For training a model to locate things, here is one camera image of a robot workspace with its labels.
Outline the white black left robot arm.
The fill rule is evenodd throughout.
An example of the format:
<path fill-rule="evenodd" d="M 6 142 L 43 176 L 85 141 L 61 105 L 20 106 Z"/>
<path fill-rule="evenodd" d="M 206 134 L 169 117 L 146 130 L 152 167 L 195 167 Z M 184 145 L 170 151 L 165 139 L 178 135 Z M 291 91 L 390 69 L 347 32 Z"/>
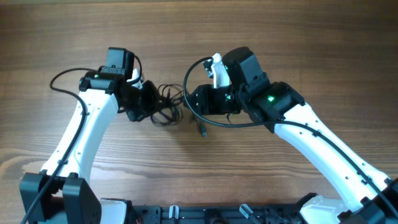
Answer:
<path fill-rule="evenodd" d="M 85 69 L 73 116 L 53 154 L 38 173 L 25 173 L 20 193 L 23 223 L 139 223 L 131 201 L 99 199 L 90 187 L 93 161 L 103 135 L 119 113 L 132 122 L 159 108 L 155 85 L 134 68 L 139 57 L 110 47 L 105 65 Z"/>

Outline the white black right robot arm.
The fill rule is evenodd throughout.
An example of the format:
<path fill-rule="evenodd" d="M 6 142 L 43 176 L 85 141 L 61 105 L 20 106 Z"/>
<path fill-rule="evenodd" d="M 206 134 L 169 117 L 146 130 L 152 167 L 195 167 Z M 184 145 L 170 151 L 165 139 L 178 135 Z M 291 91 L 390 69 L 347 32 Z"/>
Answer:
<path fill-rule="evenodd" d="M 245 112 L 251 126 L 264 126 L 303 154 L 329 181 L 339 199 L 310 193 L 296 205 L 303 223 L 396 223 L 397 181 L 360 158 L 284 82 L 271 82 L 247 47 L 200 59 L 211 85 L 184 91 L 185 106 L 198 119 Z"/>

